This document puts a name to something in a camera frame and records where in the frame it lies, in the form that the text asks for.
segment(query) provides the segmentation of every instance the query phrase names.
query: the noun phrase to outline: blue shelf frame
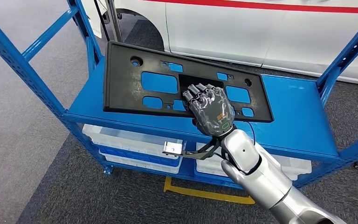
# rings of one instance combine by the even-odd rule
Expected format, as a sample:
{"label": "blue shelf frame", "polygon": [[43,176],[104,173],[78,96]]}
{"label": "blue shelf frame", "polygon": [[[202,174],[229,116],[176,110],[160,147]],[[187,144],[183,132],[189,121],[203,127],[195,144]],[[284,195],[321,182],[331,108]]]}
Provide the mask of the blue shelf frame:
{"label": "blue shelf frame", "polygon": [[[105,157],[99,154],[98,146],[82,133],[78,123],[183,139],[186,141],[187,150],[195,149],[196,142],[206,143],[210,138],[202,135],[189,118],[103,112],[104,56],[96,43],[81,1],[67,2],[69,9],[23,53],[18,51],[0,29],[0,56],[101,164],[103,172],[110,174],[113,167],[123,167],[239,188],[235,184],[216,182],[213,175],[209,179],[196,178],[195,161],[187,158],[183,159],[178,174],[170,174],[106,161]],[[86,45],[89,79],[72,106],[65,109],[28,62],[71,18],[77,24]],[[275,120],[272,123],[252,123],[256,140],[272,154],[321,162],[313,168],[312,173],[300,175],[294,182],[296,187],[302,187],[358,161],[358,142],[340,152],[337,151],[324,113],[324,105],[337,77],[357,55],[358,32],[316,81],[262,75]],[[247,123],[236,122],[236,125],[251,134]]]}

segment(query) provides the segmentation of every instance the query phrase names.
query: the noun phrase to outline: blue shelf surface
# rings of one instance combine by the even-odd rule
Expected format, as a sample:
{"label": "blue shelf surface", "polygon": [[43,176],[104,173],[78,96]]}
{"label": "blue shelf surface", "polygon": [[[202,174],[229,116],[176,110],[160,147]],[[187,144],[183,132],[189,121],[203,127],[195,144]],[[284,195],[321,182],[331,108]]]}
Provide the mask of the blue shelf surface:
{"label": "blue shelf surface", "polygon": [[[103,73],[104,58],[64,113],[66,119],[187,142],[209,142],[210,137],[201,134],[191,118],[103,112]],[[316,82],[271,75],[262,75],[262,79],[275,120],[251,122],[256,141],[275,155],[326,162],[340,160]],[[236,121],[235,125],[253,136],[248,123]]]}

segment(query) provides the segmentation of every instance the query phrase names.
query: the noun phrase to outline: round hole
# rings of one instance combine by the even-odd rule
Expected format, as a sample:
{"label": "round hole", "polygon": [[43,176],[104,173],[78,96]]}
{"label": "round hole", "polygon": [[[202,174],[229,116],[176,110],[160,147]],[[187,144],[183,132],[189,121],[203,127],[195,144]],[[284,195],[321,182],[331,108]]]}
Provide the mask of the round hole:
{"label": "round hole", "polygon": [[139,67],[139,66],[143,65],[143,60],[140,57],[137,57],[137,56],[132,56],[130,61],[131,61],[131,64],[136,66],[136,67]]}
{"label": "round hole", "polygon": [[250,79],[245,78],[245,84],[246,84],[247,86],[251,86],[251,85],[252,85],[252,82],[250,81]]}

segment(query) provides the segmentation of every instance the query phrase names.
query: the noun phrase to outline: robotic hand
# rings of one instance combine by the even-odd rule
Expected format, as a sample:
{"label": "robotic hand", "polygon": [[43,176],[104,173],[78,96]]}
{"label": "robotic hand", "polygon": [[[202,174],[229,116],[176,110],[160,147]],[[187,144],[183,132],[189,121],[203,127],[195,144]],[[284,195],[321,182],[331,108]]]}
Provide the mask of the robotic hand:
{"label": "robotic hand", "polygon": [[202,133],[211,135],[212,141],[197,152],[171,154],[205,159],[221,146],[224,172],[280,223],[345,223],[293,187],[280,164],[243,130],[236,129],[234,112],[222,88],[210,84],[190,85],[183,96],[196,117],[194,124]]}

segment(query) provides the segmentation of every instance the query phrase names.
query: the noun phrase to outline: white vehicle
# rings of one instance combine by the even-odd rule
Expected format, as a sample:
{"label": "white vehicle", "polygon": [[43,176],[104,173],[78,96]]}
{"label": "white vehicle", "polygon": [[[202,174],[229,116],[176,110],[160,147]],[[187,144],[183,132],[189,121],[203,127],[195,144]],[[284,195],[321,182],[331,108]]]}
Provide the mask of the white vehicle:
{"label": "white vehicle", "polygon": [[[105,0],[97,0],[106,12]],[[320,76],[358,31],[358,0],[115,0],[148,19],[166,52]],[[101,36],[93,0],[83,0]],[[338,78],[358,84],[358,57]]]}

